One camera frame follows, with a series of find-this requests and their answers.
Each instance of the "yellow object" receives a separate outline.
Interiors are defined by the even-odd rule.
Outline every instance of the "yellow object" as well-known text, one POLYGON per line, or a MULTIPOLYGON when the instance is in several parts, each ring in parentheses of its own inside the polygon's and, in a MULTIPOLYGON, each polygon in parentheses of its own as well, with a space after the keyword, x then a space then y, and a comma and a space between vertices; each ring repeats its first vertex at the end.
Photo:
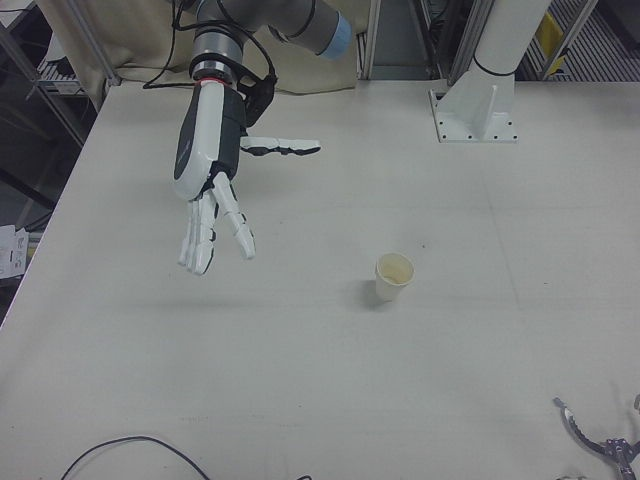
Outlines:
MULTIPOLYGON (((540 47, 547 58, 553 55, 553 52, 555 52, 556 48, 562 41, 563 35, 564 32, 562 31, 562 28, 560 28, 560 25, 558 25, 558 22, 556 22, 556 19, 553 18, 549 12, 545 13, 544 17, 542 17, 542 22, 540 22, 538 30, 536 30, 536 38, 538 39, 540 47)), ((549 73, 550 75, 553 75, 560 70, 566 55, 567 50, 565 49, 553 63, 549 73)))

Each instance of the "paper cup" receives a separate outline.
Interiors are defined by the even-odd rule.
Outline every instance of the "paper cup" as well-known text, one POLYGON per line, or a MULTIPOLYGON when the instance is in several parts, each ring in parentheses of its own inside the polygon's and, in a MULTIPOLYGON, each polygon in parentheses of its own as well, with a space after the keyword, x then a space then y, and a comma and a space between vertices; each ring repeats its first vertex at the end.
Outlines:
POLYGON ((391 302, 413 279, 413 265, 404 255, 387 253, 376 262, 376 293, 391 302))

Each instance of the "table surface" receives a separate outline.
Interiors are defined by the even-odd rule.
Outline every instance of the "table surface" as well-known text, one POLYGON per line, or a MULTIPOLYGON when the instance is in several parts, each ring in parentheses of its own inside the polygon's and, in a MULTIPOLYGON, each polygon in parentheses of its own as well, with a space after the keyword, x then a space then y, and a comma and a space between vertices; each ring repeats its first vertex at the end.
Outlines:
POLYGON ((0 10, 18 10, 17 12, 1 12, 0 22, 7 28, 11 29, 14 22, 26 12, 20 10, 31 10, 36 2, 33 0, 0 0, 0 10))
MULTIPOLYGON (((640 85, 517 85, 514 145, 439 144, 428 83, 278 95, 243 156, 258 256, 220 226, 176 264, 190 93, 109 94, 0 331, 0 478, 57 479, 153 434, 214 479, 615 478, 578 447, 640 440, 640 85), (372 292, 400 251, 415 281, 372 292)), ((153 445, 74 478, 196 478, 153 445)))

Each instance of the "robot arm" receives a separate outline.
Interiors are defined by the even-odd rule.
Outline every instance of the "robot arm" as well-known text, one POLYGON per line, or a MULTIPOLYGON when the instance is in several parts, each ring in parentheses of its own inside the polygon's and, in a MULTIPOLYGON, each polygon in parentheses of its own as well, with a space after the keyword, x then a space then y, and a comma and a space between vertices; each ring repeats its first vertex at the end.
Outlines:
POLYGON ((264 51, 269 62, 264 79, 242 65, 247 40, 261 48, 252 33, 263 25, 280 40, 329 59, 344 53, 351 39, 348 22, 322 0, 181 0, 174 28, 196 30, 189 69, 196 86, 180 131, 174 188, 189 202, 179 263, 197 275, 207 271, 213 258, 213 227, 220 214, 244 257, 255 256, 253 234, 231 186, 240 149, 254 155, 319 150, 317 142, 247 137, 247 127, 273 100, 277 81, 264 51), (194 13, 197 23, 181 26, 183 11, 194 13))

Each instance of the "cup rim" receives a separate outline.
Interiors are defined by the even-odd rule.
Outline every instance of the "cup rim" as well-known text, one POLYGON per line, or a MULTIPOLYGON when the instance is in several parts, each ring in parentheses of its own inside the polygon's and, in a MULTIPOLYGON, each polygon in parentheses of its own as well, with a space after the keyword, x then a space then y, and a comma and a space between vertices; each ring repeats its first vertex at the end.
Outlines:
POLYGON ((387 285, 391 285, 393 287, 405 287, 407 285, 409 285, 411 283, 411 281, 413 280, 413 276, 415 274, 415 268, 413 267, 413 262, 411 260, 409 260, 409 258, 406 255, 403 255, 402 253, 398 253, 398 252, 388 252, 388 253, 384 253, 382 255, 380 255, 378 257, 378 260, 376 261, 376 275, 378 277, 380 277, 380 279, 385 282, 387 285), (386 257, 387 255, 395 255, 398 256, 400 258, 402 258, 405 262, 407 262, 407 264, 411 267, 411 275, 409 276, 409 279, 406 282, 403 283, 396 283, 396 282, 391 282, 389 280, 387 280, 387 278, 382 275, 382 273, 380 272, 380 261, 386 257))

